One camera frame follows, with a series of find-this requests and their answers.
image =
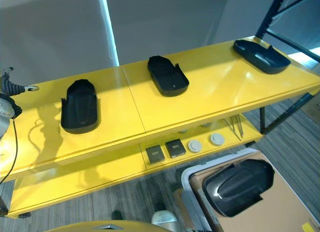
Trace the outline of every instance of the wall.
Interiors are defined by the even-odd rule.
[[[99,0],[0,0],[0,68],[33,84],[112,67]]]
[[[120,64],[253,36],[273,0],[107,0]],[[285,0],[289,5],[295,0]],[[309,49],[320,45],[320,0],[309,0],[272,29]],[[285,53],[295,50],[265,36]]]
[[[107,0],[120,64],[212,43],[227,0]]]
[[[107,0],[120,64],[254,35],[273,0]],[[272,27],[320,46],[320,0]],[[115,64],[99,0],[0,0],[0,68],[32,84]],[[286,53],[294,50],[265,36]]]

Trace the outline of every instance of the black device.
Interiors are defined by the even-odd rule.
[[[163,96],[178,96],[188,88],[189,80],[180,69],[179,64],[174,66],[167,58],[159,55],[150,57],[148,70],[155,86]]]
[[[222,216],[233,217],[262,200],[260,194],[274,182],[272,166],[260,159],[246,159],[209,175],[202,190]]]
[[[267,74],[280,73],[291,63],[271,45],[269,48],[264,48],[255,42],[240,39],[234,41],[233,49]]]
[[[83,134],[98,125],[98,101],[95,87],[87,79],[76,80],[62,98],[61,126],[71,134]]]
[[[160,145],[146,148],[145,150],[146,154],[148,155],[150,164],[160,162],[165,159],[164,153],[162,152]]]
[[[171,158],[175,158],[186,153],[186,149],[179,138],[166,142],[165,147],[168,150]]]

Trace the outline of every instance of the black cable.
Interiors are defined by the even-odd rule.
[[[14,166],[15,166],[15,163],[16,163],[16,160],[17,160],[17,156],[18,156],[18,136],[17,136],[15,120],[13,120],[13,128],[14,128],[14,135],[15,135],[15,157],[14,157],[14,161],[13,161],[13,164],[11,166],[11,169],[6,174],[6,176],[1,180],[0,185],[3,183],[3,181],[9,176],[11,171],[14,169]]]

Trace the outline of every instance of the yellow object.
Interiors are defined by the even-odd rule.
[[[200,126],[183,134],[165,135],[148,142],[18,178],[14,185],[7,216],[17,218],[18,215],[26,212],[262,138],[262,135],[244,116],[240,119],[244,131],[244,138],[241,140],[229,130],[223,120],[219,120],[214,121],[210,127]],[[213,133],[222,133],[225,143],[221,146],[211,144],[209,136]],[[176,158],[170,158],[164,143],[177,138],[181,139],[187,152]],[[199,153],[192,153],[187,149],[188,141],[195,139],[201,141],[203,145]],[[145,149],[155,145],[161,145],[165,160],[150,164]]]
[[[66,97],[67,88],[79,79],[88,79],[95,87],[100,123],[91,132],[71,134],[61,127],[61,98]],[[23,113],[16,119],[19,151],[9,180],[117,149],[119,145],[114,142],[125,143],[126,138],[145,133],[119,67],[48,81],[38,86],[39,91],[14,97]],[[3,177],[15,157],[13,126],[0,141],[0,151],[3,154],[0,177]]]
[[[8,180],[23,178],[16,180],[8,216],[257,141],[262,135],[243,116],[241,139],[221,119],[320,89],[320,77],[300,65],[265,74],[232,45],[229,41],[166,56],[179,63],[190,82],[176,97],[160,95],[146,60],[40,83],[39,91],[15,96],[23,113],[16,119],[19,152]],[[61,98],[79,79],[88,79],[96,89],[100,124],[91,132],[70,134],[60,125]],[[209,128],[197,127],[213,121]],[[223,134],[223,145],[210,144],[213,132]],[[11,126],[0,141],[0,177],[12,165],[13,138]],[[186,148],[189,140],[197,139],[202,151],[170,158],[164,143],[176,138]],[[145,149],[154,145],[161,145],[164,162],[150,164]]]
[[[19,155],[7,180],[107,153],[320,89],[320,77],[289,65],[266,74],[232,50],[233,41],[166,56],[190,81],[186,92],[163,97],[151,80],[147,60],[38,84],[39,91],[14,97]],[[85,134],[60,125],[61,98],[78,79],[95,87],[101,122]],[[13,127],[0,141],[0,177],[16,149]]]
[[[147,60],[124,65],[145,130],[204,117],[225,118],[320,87],[319,76],[293,65],[278,74],[266,74],[238,55],[232,45],[228,41],[165,56],[179,63],[190,82],[186,92],[176,97],[159,93]]]
[[[121,232],[170,232],[151,223],[129,220],[104,220],[104,221],[86,221],[69,224],[59,228],[47,230],[47,232],[97,232],[114,228]]]
[[[15,180],[8,217],[54,205],[132,179],[146,170],[139,145]]]
[[[308,222],[302,225],[302,229],[304,232],[315,232]]]

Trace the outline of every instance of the shelf top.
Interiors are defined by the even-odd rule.
[[[239,108],[257,108],[320,87],[319,76],[292,64],[278,74],[261,72],[232,49],[233,43],[165,56],[172,64],[179,64],[190,82],[186,92],[175,97],[159,93],[148,71],[148,60],[123,66],[147,132]]]
[[[88,79],[98,99],[99,125],[91,132],[71,134],[61,127],[61,98],[79,79]],[[58,161],[97,150],[98,146],[123,140],[145,132],[136,105],[120,67],[103,69],[38,84],[39,91],[14,97],[23,113],[16,119],[18,156],[11,179],[16,173],[45,164],[56,167]],[[16,141],[11,125],[0,141],[0,175],[12,166]]]
[[[39,91],[14,97],[18,156],[7,178],[16,179],[120,149],[143,140],[269,105],[320,88],[320,77],[294,65],[265,74],[232,50],[233,41],[166,56],[190,81],[186,92],[163,97],[147,60],[38,84]],[[61,127],[61,98],[79,79],[88,79],[98,98],[99,126],[71,134]],[[16,144],[11,123],[0,141],[0,177],[9,171]]]

